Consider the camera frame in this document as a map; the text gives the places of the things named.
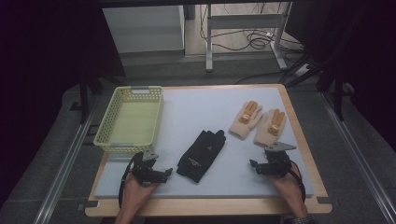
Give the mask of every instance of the wooden frame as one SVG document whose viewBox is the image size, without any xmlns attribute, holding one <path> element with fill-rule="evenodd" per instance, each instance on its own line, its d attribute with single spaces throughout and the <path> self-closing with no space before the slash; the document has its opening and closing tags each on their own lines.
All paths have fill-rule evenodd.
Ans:
<svg viewBox="0 0 396 224">
<path fill-rule="evenodd" d="M 294 131 L 304 163 L 311 177 L 315 194 L 306 198 L 305 204 L 310 214 L 324 214 L 332 211 L 330 203 L 320 203 L 318 198 L 328 198 L 318 168 L 306 143 L 303 130 L 294 112 L 288 93 L 280 84 L 258 85 L 223 85 L 223 86 L 184 86 L 163 87 L 165 90 L 182 89 L 229 89 L 229 88 L 273 88 L 279 90 L 287 116 Z M 97 199 L 93 196 L 100 176 L 105 169 L 108 153 L 105 153 L 96 178 L 93 182 L 89 201 L 97 201 L 97 207 L 85 208 L 89 217 L 115 217 L 119 212 L 118 199 Z M 152 198 L 140 209 L 137 216 L 166 217 L 166 216 L 225 216 L 225 215 L 273 215 L 289 214 L 290 210 L 281 198 L 204 198 L 204 199 L 169 199 Z"/>
</svg>

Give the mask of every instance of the work glove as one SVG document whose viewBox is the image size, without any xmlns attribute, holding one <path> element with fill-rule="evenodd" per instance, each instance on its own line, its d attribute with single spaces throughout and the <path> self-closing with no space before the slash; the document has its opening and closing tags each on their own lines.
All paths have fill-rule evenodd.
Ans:
<svg viewBox="0 0 396 224">
<path fill-rule="evenodd" d="M 242 109 L 236 115 L 229 132 L 242 140 L 247 138 L 248 133 L 256 126 L 262 117 L 262 106 L 254 101 L 245 102 Z"/>
<path fill-rule="evenodd" d="M 224 131 L 202 131 L 177 164 L 177 173 L 199 183 L 225 144 Z"/>
<path fill-rule="evenodd" d="M 285 122 L 286 115 L 279 109 L 271 109 L 264 113 L 257 127 L 254 143 L 263 147 L 271 146 L 282 134 Z"/>
</svg>

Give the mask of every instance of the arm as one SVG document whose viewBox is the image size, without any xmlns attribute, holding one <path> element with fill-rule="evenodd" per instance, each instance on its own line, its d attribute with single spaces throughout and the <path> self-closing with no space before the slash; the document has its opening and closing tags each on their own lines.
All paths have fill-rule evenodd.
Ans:
<svg viewBox="0 0 396 224">
<path fill-rule="evenodd" d="M 149 195 L 160 184 L 153 183 L 148 187 L 142 187 L 131 173 L 125 179 L 122 194 L 122 205 L 116 217 L 116 224 L 131 223 L 134 215 L 143 204 L 149 199 Z"/>
<path fill-rule="evenodd" d="M 295 174 L 300 173 L 297 166 L 293 162 L 291 163 L 291 170 Z M 291 174 L 287 173 L 282 178 L 277 176 L 267 176 L 267 178 L 271 180 L 275 189 L 284 198 L 295 220 L 297 220 L 297 218 L 306 218 L 312 219 L 313 221 L 301 223 L 317 223 L 313 217 L 308 215 L 308 211 L 301 196 L 301 189 L 297 183 L 297 180 Z"/>
</svg>

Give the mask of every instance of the basket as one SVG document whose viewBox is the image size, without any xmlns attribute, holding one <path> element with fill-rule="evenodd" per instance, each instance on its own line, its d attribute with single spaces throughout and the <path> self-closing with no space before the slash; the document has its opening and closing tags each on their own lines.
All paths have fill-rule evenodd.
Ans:
<svg viewBox="0 0 396 224">
<path fill-rule="evenodd" d="M 107 152 L 155 150 L 162 112 L 162 87 L 118 87 L 93 143 Z"/>
</svg>

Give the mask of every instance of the gray carpet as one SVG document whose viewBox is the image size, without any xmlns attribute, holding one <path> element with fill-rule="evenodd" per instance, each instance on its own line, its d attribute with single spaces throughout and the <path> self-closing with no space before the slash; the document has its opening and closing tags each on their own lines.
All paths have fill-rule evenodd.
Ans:
<svg viewBox="0 0 396 224">
<path fill-rule="evenodd" d="M 127 77 L 120 77 L 121 81 L 135 86 L 232 85 L 251 75 L 279 72 L 271 54 L 218 56 L 214 61 L 214 71 L 210 74 L 205 72 L 203 57 L 148 56 L 140 60 L 136 62 L 134 58 L 122 58 Z M 281 76 L 279 73 L 262 75 L 244 79 L 239 84 L 277 83 Z M 99 103 L 89 133 L 94 133 L 94 125 L 100 124 L 116 87 L 105 79 L 101 80 L 105 92 L 100 96 L 90 95 L 90 103 L 94 102 L 94 99 L 98 99 Z M 332 199 L 333 210 L 330 214 L 317 215 L 319 223 L 387 223 L 347 150 L 347 145 L 335 128 L 326 105 L 315 90 L 316 80 L 316 77 L 312 77 L 297 87 L 288 89 L 288 93 L 325 188 Z M 37 211 L 79 128 L 79 112 L 70 111 L 71 105 L 78 101 L 78 87 L 64 94 L 63 107 L 52 130 L 1 209 L 0 223 L 34 222 Z M 343 108 L 345 124 L 379 182 L 395 201 L 396 178 L 392 174 L 396 168 L 394 151 L 360 115 L 348 98 L 344 99 Z M 111 218 L 87 217 L 81 209 L 90 194 L 103 153 L 100 148 L 92 146 L 92 140 L 91 134 L 84 138 L 84 144 L 79 150 L 49 223 L 112 223 Z M 194 223 L 199 220 L 203 221 L 205 218 L 147 218 L 146 223 Z M 230 218 L 216 217 L 216 221 L 230 223 Z M 233 221 L 232 223 L 277 223 L 271 217 L 263 216 L 233 218 Z"/>
</svg>

